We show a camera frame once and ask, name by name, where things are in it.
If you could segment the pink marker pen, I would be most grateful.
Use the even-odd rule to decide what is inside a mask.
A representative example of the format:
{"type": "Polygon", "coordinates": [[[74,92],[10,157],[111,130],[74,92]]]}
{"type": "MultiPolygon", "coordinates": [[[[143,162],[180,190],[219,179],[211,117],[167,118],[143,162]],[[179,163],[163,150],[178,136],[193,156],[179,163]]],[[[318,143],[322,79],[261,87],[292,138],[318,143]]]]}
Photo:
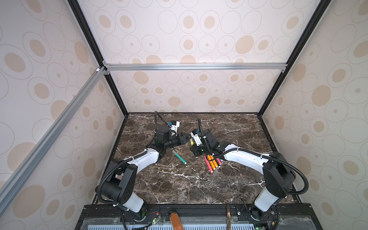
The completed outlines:
{"type": "Polygon", "coordinates": [[[205,160],[205,163],[206,163],[206,165],[207,165],[207,167],[208,167],[209,171],[210,171],[211,173],[213,173],[212,166],[211,166],[210,162],[208,161],[208,159],[207,159],[206,155],[204,156],[204,160],[205,160]]]}

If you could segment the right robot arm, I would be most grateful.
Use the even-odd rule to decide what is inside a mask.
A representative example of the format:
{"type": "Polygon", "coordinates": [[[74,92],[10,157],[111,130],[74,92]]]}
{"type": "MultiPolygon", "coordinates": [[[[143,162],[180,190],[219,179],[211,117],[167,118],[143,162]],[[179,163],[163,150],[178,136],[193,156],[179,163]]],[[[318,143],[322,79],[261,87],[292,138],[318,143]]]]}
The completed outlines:
{"type": "Polygon", "coordinates": [[[264,176],[265,186],[249,208],[254,216],[268,212],[288,195],[301,195],[309,189],[307,177],[277,151],[258,153],[225,141],[219,142],[208,129],[203,133],[194,130],[190,136],[190,149],[196,157],[209,155],[214,159],[239,163],[264,176]]]}

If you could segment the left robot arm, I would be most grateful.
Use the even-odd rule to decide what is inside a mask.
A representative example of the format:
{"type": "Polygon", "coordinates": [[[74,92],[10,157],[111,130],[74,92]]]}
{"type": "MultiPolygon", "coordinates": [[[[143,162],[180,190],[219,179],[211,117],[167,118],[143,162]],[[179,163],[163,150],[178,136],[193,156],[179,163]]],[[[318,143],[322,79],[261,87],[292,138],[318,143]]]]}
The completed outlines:
{"type": "Polygon", "coordinates": [[[190,139],[190,135],[182,132],[164,137],[162,141],[154,137],[143,152],[135,156],[112,159],[95,189],[98,201],[144,216],[147,203],[134,193],[137,174],[162,159],[167,149],[185,145],[190,139]]]}

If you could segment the green marker pen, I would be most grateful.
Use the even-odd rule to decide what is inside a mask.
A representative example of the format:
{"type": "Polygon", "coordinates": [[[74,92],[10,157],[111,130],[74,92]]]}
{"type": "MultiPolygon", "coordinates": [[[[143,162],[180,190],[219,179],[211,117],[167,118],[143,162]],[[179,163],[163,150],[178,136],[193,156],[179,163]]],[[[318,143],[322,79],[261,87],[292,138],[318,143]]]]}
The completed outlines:
{"type": "Polygon", "coordinates": [[[176,156],[183,164],[187,165],[187,162],[175,151],[172,150],[172,153],[174,154],[174,156],[176,156]]]}

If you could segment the orange marker pen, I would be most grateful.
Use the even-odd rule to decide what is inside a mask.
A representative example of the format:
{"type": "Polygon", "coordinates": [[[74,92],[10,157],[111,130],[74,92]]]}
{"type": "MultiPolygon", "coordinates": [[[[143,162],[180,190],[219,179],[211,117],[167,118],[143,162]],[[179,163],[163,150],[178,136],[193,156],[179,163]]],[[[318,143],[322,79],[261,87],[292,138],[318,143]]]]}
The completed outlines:
{"type": "Polygon", "coordinates": [[[214,171],[216,169],[213,161],[212,161],[212,157],[210,155],[207,155],[207,161],[209,162],[210,166],[211,166],[211,170],[214,171]]]}
{"type": "Polygon", "coordinates": [[[214,165],[215,165],[215,167],[216,167],[216,169],[218,168],[218,164],[217,164],[217,161],[214,159],[214,157],[213,156],[211,156],[212,157],[212,161],[213,161],[213,163],[214,163],[214,165]]]}

